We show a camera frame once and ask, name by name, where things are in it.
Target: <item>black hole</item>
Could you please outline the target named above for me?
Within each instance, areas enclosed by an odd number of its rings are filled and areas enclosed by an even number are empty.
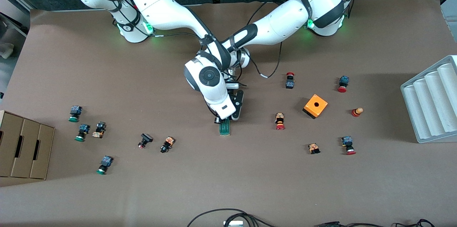
[[[22,141],[24,140],[24,136],[19,136],[19,139],[17,141],[17,147],[16,147],[16,153],[14,157],[18,158],[21,155],[21,149],[22,149]]]
[[[35,152],[33,153],[33,160],[38,158],[38,150],[40,149],[40,140],[36,140]]]

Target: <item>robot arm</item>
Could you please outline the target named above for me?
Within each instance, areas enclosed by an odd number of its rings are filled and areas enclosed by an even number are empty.
[[[349,3],[349,0],[288,0],[266,17],[243,27],[222,44],[232,54],[246,45],[274,45],[307,23],[315,33],[330,36],[340,27]]]
[[[109,10],[116,20],[114,13],[126,12],[122,15],[125,16],[124,19],[119,17],[118,22],[122,23],[124,20],[128,24],[131,22],[127,14],[130,11],[133,14],[133,11],[130,4],[125,4],[124,0],[94,0],[99,5],[89,4],[91,0],[82,1],[88,6]],[[194,12],[175,0],[133,1],[141,13],[140,22],[143,17],[153,27],[161,30],[187,27],[196,33],[202,45],[207,46],[206,51],[199,51],[194,59],[186,63],[184,75],[192,88],[203,94],[209,107],[221,119],[229,117],[236,111],[227,93],[222,71],[234,67],[237,63],[240,63],[242,68],[247,66],[248,51],[244,46],[274,45],[290,37],[306,23],[319,35],[332,35],[343,21],[344,11],[350,2],[349,0],[288,0],[266,17],[219,42]]]
[[[127,10],[132,9],[132,7],[129,8],[129,3],[125,0],[97,1],[101,1],[102,5],[97,5],[96,7],[105,8],[113,15],[112,9],[121,8],[123,10],[120,12],[125,12],[124,15],[126,16],[126,19],[134,18],[127,16]],[[195,32],[200,39],[201,45],[207,47],[207,51],[199,51],[194,59],[186,63],[184,75],[192,88],[203,94],[209,107],[212,111],[217,113],[220,118],[224,119],[232,115],[236,109],[227,92],[224,75],[221,73],[221,71],[224,71],[231,66],[232,58],[230,53],[222,46],[216,37],[214,37],[201,19],[199,19],[191,9],[181,6],[175,0],[133,1],[137,6],[138,11],[141,13],[140,17],[143,17],[153,27],[160,30],[187,27]]]
[[[142,42],[147,38],[144,33],[148,30],[144,27],[144,18],[129,4],[122,2],[117,6],[109,0],[81,0],[86,6],[93,9],[106,9],[117,21],[121,35],[132,43]]]

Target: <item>orange button housing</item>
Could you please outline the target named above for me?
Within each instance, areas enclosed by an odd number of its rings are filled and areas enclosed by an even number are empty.
[[[322,113],[327,106],[327,102],[314,94],[313,97],[303,107],[303,112],[307,113],[311,118],[315,119]]]

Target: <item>cardboard box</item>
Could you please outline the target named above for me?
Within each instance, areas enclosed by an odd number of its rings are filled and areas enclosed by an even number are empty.
[[[54,128],[0,111],[0,187],[43,181]]]

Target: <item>green led light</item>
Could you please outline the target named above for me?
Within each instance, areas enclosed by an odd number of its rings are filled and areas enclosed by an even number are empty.
[[[124,33],[122,32],[122,29],[121,29],[121,27],[119,26],[119,24],[116,24],[116,26],[119,28],[119,32],[121,32],[121,35],[124,36]]]
[[[143,26],[144,28],[146,29],[146,33],[147,34],[151,34],[154,32],[154,28],[152,27],[152,25],[148,22],[143,22]]]
[[[313,20],[308,19],[308,28],[314,28],[314,26]]]
[[[344,20],[344,15],[341,17],[341,22],[340,22],[340,25],[338,26],[338,28],[341,28],[343,26],[343,20]]]

